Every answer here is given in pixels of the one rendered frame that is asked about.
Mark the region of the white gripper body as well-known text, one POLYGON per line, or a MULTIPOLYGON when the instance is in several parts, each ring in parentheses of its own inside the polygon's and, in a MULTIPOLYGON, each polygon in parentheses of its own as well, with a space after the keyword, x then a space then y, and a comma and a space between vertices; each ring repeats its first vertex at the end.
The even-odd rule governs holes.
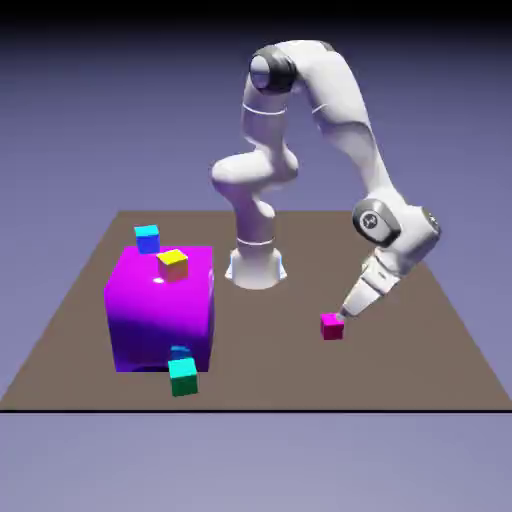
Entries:
POLYGON ((354 318, 389 292, 389 274, 384 270, 363 272, 345 298, 340 315, 354 318))

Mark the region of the small blue cube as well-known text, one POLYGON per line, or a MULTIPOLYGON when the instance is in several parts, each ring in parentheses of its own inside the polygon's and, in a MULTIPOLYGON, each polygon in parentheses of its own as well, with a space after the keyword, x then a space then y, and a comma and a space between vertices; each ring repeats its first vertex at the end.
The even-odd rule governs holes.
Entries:
POLYGON ((135 226, 134 233, 140 254, 156 254, 160 252, 160 233, 156 224, 135 226))

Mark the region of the large magenta box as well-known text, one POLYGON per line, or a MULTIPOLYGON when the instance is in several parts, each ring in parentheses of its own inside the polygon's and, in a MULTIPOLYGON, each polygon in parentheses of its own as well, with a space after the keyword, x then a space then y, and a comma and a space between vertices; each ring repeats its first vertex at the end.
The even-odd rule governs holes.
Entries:
POLYGON ((215 325, 213 248, 181 246, 188 277, 161 279, 157 256, 125 247, 104 287, 113 360, 118 372, 168 369, 173 346, 184 346, 196 368, 210 365, 215 325))

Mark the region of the small green cube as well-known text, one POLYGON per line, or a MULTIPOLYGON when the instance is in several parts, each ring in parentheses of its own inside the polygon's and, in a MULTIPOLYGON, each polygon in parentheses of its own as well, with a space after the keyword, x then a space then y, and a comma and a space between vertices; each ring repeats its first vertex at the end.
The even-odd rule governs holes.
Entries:
POLYGON ((198 374, 192 357, 170 360, 168 370, 171 393, 174 397, 198 393, 198 374))

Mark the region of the small yellow cube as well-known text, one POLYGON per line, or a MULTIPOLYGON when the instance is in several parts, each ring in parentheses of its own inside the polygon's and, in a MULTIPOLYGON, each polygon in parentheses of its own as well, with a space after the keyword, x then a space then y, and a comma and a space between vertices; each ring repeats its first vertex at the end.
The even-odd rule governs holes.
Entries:
POLYGON ((156 255, 160 278, 165 282, 175 282, 188 277, 188 256, 180 249, 160 252, 156 255))

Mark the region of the small magenta cube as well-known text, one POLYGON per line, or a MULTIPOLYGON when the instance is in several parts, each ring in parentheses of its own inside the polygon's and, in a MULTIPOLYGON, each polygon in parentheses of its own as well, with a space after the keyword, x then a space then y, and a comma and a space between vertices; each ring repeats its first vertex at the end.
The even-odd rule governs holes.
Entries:
POLYGON ((344 317, 339 313, 322 313, 320 330, 324 340, 342 340, 344 336, 344 317))

